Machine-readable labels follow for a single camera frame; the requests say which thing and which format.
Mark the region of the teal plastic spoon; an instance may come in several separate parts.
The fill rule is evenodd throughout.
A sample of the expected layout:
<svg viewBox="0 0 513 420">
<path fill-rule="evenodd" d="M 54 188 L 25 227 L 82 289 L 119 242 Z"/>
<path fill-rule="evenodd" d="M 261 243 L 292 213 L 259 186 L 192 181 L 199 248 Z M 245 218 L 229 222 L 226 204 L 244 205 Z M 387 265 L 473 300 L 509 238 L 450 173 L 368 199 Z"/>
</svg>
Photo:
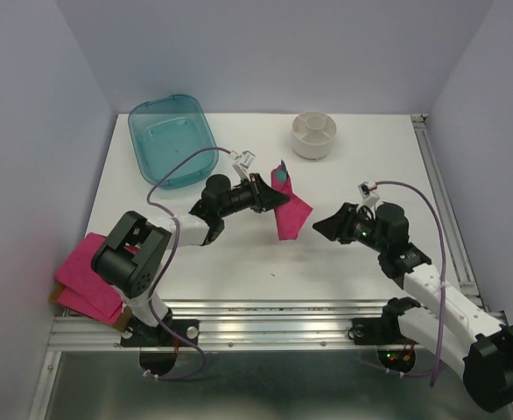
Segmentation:
<svg viewBox="0 0 513 420">
<path fill-rule="evenodd" d="M 275 171 L 274 177 L 281 184 L 285 184 L 287 182 L 287 179 L 288 179 L 288 174 L 287 174 L 286 171 L 284 171 L 282 169 L 279 169 L 279 170 Z"/>
</svg>

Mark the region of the pink paper napkin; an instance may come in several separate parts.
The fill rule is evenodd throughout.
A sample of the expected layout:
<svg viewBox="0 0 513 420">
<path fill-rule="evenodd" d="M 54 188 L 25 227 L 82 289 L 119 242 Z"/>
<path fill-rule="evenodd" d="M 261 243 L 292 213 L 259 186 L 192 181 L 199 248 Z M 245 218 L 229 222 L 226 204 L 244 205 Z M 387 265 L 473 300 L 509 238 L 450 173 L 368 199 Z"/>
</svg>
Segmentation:
<svg viewBox="0 0 513 420">
<path fill-rule="evenodd" d="M 299 232 L 311 215 L 313 208 L 293 191 L 288 170 L 288 179 L 285 184 L 281 184 L 275 179 L 274 173 L 279 169 L 281 169 L 280 165 L 271 171 L 271 187 L 289 195 L 291 200 L 274 210 L 278 239 L 280 241 L 293 241 L 298 239 Z"/>
</svg>

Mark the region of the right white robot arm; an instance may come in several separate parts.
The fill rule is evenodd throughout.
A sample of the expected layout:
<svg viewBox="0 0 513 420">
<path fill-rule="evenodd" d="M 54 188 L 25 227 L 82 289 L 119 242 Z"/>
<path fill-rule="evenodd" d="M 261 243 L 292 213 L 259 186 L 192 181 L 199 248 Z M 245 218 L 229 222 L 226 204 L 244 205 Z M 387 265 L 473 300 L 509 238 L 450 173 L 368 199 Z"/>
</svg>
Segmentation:
<svg viewBox="0 0 513 420">
<path fill-rule="evenodd" d="M 412 340 L 451 368 L 481 409 L 513 403 L 513 325 L 442 283 L 432 260 L 410 241 L 402 207 L 384 203 L 371 213 L 345 203 L 313 229 L 331 242 L 359 242 L 377 252 L 384 275 L 407 294 L 390 299 L 377 318 L 352 319 L 348 336 L 357 346 Z"/>
</svg>

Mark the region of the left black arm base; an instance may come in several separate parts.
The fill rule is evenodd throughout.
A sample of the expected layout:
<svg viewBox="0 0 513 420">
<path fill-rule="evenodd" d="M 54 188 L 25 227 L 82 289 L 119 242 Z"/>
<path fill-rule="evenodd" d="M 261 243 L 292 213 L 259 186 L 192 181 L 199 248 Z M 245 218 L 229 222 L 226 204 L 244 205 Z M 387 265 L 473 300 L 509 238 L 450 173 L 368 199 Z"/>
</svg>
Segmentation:
<svg viewBox="0 0 513 420">
<path fill-rule="evenodd" d="M 172 312 L 166 315 L 164 323 L 186 340 L 198 343 L 198 333 L 188 336 L 188 331 L 200 330 L 200 321 L 196 318 L 175 319 Z M 121 347 L 171 347 L 174 337 L 160 325 L 151 327 L 133 316 L 120 339 Z"/>
</svg>

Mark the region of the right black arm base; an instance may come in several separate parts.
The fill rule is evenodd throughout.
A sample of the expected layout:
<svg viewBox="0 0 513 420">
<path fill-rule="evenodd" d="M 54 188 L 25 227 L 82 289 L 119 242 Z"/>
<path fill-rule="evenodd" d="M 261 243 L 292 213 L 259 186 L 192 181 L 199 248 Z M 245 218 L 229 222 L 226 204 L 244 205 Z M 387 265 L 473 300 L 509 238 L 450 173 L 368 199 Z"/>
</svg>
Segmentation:
<svg viewBox="0 0 513 420">
<path fill-rule="evenodd" d="M 357 346 L 402 345 L 411 339 L 411 336 L 403 335 L 401 325 L 405 321 L 412 326 L 428 326 L 436 318 L 414 298 L 394 297 L 379 316 L 350 319 L 346 335 Z"/>
</svg>

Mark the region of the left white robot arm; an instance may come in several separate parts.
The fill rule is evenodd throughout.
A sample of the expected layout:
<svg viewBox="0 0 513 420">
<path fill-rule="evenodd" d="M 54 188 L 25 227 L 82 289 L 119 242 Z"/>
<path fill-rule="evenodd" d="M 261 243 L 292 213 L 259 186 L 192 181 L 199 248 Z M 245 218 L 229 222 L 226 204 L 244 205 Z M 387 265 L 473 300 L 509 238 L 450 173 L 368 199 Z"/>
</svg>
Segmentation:
<svg viewBox="0 0 513 420">
<path fill-rule="evenodd" d="M 157 296 L 156 283 L 165 265 L 180 247 L 207 246 L 225 228 L 225 218 L 250 209 L 275 210 L 290 197 L 266 184 L 257 173 L 232 186 L 225 175 L 210 176 L 200 199 L 188 214 L 154 224 L 140 213 L 125 213 L 95 252 L 91 269 L 111 286 L 141 325 L 141 334 L 153 345 L 165 343 L 171 334 L 171 310 Z"/>
</svg>

